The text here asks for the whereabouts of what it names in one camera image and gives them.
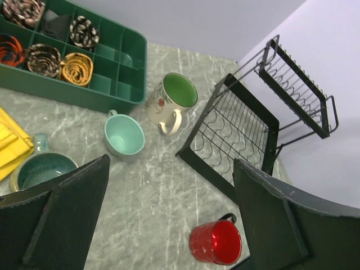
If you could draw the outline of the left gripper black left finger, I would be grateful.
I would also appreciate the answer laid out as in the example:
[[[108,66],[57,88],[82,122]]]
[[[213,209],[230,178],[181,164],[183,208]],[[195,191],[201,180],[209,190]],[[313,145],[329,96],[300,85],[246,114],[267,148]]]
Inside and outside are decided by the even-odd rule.
[[[83,269],[109,181],[104,154],[1,196],[1,269]]]

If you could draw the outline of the cream floral mug green inside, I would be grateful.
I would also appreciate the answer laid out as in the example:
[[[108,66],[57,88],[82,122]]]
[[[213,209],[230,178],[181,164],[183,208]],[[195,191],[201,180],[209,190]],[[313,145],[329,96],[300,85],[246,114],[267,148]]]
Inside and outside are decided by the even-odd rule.
[[[175,134],[182,122],[182,113],[194,107],[198,94],[194,84],[179,73],[168,73],[145,101],[145,113],[162,134]]]

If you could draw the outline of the mint green teacup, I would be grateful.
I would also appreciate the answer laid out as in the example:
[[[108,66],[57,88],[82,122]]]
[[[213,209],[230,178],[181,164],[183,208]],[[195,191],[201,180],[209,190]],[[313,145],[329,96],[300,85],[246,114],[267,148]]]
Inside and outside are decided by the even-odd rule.
[[[145,145],[141,126],[130,116],[118,114],[116,110],[108,112],[104,134],[107,148],[116,156],[137,155]]]

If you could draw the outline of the teal glazed stoneware mug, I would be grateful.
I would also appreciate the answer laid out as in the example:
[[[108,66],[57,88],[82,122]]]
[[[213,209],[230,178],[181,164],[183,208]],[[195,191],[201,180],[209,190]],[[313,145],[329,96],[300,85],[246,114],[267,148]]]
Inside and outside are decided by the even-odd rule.
[[[32,143],[34,152],[11,174],[9,186],[12,192],[36,186],[78,167],[67,155],[50,151],[45,133],[34,134]]]

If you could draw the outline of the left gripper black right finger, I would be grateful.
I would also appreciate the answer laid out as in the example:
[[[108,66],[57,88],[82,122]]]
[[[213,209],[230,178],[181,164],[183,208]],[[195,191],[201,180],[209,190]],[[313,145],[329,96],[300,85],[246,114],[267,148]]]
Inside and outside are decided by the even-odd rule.
[[[249,256],[237,269],[358,269],[359,209],[233,163]]]

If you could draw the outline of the red enamel mug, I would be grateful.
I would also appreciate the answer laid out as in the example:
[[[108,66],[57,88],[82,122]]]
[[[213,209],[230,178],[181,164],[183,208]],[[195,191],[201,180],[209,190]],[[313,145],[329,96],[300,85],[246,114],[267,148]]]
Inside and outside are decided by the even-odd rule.
[[[227,213],[216,221],[195,227],[189,237],[193,257],[200,262],[223,266],[236,263],[242,251],[236,221],[233,213]]]

